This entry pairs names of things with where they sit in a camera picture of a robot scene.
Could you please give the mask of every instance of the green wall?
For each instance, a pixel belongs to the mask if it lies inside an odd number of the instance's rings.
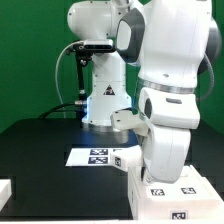
[[[24,118],[36,118],[59,104],[54,73],[60,52],[76,39],[67,26],[72,0],[0,0],[0,132]],[[213,16],[224,36],[224,3],[213,0]],[[224,133],[224,54],[214,65],[213,94],[199,109],[202,119]],[[91,91],[91,66],[85,69],[85,83]],[[128,66],[127,92],[134,94],[138,69]],[[199,78],[198,92],[208,87],[208,76]],[[77,99],[74,56],[63,57],[60,88],[64,102]]]

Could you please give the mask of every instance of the white block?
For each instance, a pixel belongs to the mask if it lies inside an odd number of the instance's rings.
[[[11,180],[0,180],[0,211],[12,194]]]
[[[128,198],[135,220],[204,219],[224,223],[224,203],[194,167],[184,167],[175,184],[142,184],[141,167],[128,171]]]
[[[142,149],[139,145],[116,150],[110,154],[110,164],[128,172],[128,168],[142,165]]]

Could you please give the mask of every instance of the printed marker sheet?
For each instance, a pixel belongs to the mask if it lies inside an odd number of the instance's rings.
[[[66,166],[110,166],[110,154],[122,148],[72,148]]]

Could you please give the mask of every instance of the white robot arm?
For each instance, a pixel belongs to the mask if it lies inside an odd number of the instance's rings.
[[[148,127],[141,143],[146,184],[174,183],[184,166],[189,129],[196,129],[200,120],[194,89],[211,10],[211,0],[152,0],[119,23],[118,53],[127,63],[141,66],[135,105]],[[116,120],[115,127],[122,129]]]
[[[69,9],[68,24],[81,40],[105,40],[116,36],[120,19],[137,6],[141,6],[137,0],[78,2]],[[117,52],[94,54],[92,61],[92,93],[87,99],[83,127],[113,132],[112,112],[131,107],[131,97],[126,93],[126,64]]]

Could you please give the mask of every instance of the black table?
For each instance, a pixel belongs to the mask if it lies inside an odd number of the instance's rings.
[[[113,167],[65,167],[72,146],[130,147],[119,136],[89,132],[75,119],[27,119],[0,135],[0,178],[12,180],[1,220],[132,219],[127,174]],[[187,163],[224,192],[224,137],[201,122]]]

